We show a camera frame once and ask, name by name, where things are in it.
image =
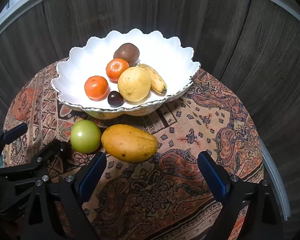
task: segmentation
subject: tangerine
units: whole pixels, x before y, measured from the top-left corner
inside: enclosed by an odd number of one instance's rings
[[[91,100],[101,100],[109,91],[108,81],[102,76],[92,76],[84,84],[84,91]]]
[[[115,58],[108,63],[106,67],[106,73],[112,82],[118,82],[120,75],[128,68],[128,62],[122,58]]]

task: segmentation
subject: round table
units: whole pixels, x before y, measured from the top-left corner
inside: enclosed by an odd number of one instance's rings
[[[11,103],[4,129],[21,122],[29,129],[5,147],[4,166],[30,162],[55,137],[68,141],[78,117],[94,121],[102,131],[113,124],[130,124],[159,141],[157,153],[143,163],[124,163],[107,154],[107,168],[83,205],[101,239],[202,239],[222,208],[197,167],[203,150],[229,173],[251,182],[263,178],[259,137],[249,113],[231,90],[206,71],[199,70],[184,96],[150,115],[98,120],[57,101],[50,85],[58,75],[56,64],[37,73]],[[49,163],[50,175],[58,181],[91,159],[78,152],[69,160],[56,156]],[[59,209],[64,229],[71,235]],[[229,239],[238,236],[246,210],[240,212]]]

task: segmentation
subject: curved wall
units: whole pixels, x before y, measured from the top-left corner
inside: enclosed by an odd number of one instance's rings
[[[23,85],[91,36],[160,30],[233,90],[282,176],[300,227],[300,21],[271,0],[38,0],[0,34],[0,129]]]

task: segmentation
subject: yellow mango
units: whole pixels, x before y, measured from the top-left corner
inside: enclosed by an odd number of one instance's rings
[[[158,149],[158,140],[153,135],[126,124],[110,126],[101,142],[110,155],[130,163],[143,162]]]

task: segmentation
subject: brown kiwi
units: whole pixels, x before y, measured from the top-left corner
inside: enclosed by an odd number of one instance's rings
[[[129,63],[130,67],[134,67],[136,65],[136,61],[138,60],[139,56],[139,49],[132,43],[122,44],[113,54],[114,59],[122,58]]]

